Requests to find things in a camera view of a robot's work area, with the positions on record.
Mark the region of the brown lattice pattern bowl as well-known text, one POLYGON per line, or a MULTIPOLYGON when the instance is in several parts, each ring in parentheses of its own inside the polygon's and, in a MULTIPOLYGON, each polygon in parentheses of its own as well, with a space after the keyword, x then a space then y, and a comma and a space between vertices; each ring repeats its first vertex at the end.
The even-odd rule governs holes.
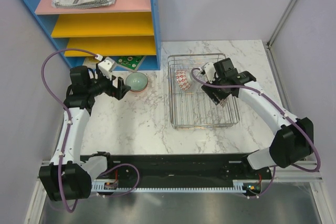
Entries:
POLYGON ((225 99, 222 99, 222 100, 220 101, 219 104, 220 104, 222 107, 225 107, 226 104, 227 104, 227 102, 228 102, 228 98, 225 98, 225 99))

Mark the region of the celadon green bowl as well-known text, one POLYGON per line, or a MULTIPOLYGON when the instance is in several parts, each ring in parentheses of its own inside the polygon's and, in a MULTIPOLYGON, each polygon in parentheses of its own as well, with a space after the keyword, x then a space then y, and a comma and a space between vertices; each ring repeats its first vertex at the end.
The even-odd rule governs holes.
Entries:
POLYGON ((135 72, 127 76, 125 83, 133 90, 140 90, 146 88, 148 85, 148 78, 143 73, 135 72))

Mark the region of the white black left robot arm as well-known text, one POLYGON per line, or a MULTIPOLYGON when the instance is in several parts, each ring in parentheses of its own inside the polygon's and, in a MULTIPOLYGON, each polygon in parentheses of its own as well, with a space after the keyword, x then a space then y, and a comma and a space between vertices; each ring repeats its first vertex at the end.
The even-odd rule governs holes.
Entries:
POLYGON ((66 99, 61 103, 65 111, 58 145, 49 165, 39 170, 39 178, 52 201, 88 198, 96 178, 114 175, 115 165, 108 161, 109 153, 98 152, 82 163, 80 150, 95 98, 104 93, 121 100, 131 89, 121 77, 105 75, 101 70, 97 70, 96 78, 90 77, 86 66, 72 68, 70 80, 66 99))

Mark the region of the red diamond pattern bowl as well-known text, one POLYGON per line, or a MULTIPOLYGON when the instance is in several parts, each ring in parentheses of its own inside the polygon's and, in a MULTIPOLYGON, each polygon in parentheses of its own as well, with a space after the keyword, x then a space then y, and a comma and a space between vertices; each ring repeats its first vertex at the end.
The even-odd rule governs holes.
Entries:
POLYGON ((190 77, 190 73, 185 69, 177 69, 175 71, 175 80, 177 86, 182 91, 187 91, 192 86, 192 80, 190 77))

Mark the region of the chrome wire dish rack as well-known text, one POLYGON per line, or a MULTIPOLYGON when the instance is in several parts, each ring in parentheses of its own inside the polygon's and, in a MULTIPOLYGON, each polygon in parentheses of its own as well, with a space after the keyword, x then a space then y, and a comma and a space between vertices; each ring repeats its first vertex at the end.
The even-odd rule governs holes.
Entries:
POLYGON ((168 56, 170 121, 175 129, 231 127, 240 121, 234 97, 228 97, 225 107, 215 105, 201 89, 202 85, 191 76, 193 68, 201 68, 208 62, 215 63, 225 58, 223 53, 168 56), (177 69, 185 69, 190 73, 192 86, 187 91, 182 91, 177 86, 175 80, 177 69))

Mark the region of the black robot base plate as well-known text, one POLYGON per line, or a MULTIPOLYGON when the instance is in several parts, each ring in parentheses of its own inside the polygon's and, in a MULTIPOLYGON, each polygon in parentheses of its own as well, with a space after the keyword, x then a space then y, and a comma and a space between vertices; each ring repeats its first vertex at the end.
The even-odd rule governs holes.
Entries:
POLYGON ((196 187, 232 186, 234 180, 266 181, 269 168, 250 170, 240 154, 167 154, 109 155, 108 169, 123 167, 101 175, 101 179, 116 179, 122 186, 196 187))

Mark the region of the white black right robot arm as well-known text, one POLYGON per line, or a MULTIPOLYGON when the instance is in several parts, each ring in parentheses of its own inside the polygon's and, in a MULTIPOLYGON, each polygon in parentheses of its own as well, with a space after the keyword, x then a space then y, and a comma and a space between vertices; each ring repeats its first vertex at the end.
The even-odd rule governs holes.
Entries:
POLYGON ((207 79, 202 90, 215 104, 220 104, 228 96, 241 99, 263 119, 274 135, 268 148, 247 155, 240 166, 245 178, 254 178, 264 167, 286 168, 313 153, 312 121, 299 119, 279 106, 264 93, 250 72, 239 72, 227 58, 206 63, 201 67, 201 74, 207 79))

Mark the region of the pink bowl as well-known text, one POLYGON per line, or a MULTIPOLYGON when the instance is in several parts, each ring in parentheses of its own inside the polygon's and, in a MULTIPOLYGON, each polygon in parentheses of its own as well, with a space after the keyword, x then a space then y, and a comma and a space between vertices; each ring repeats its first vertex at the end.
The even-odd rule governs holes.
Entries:
POLYGON ((141 92, 143 92, 145 90, 146 90, 146 88, 143 88, 143 89, 140 89, 140 90, 133 90, 133 89, 131 89, 129 92, 132 92, 132 93, 141 93, 141 92))

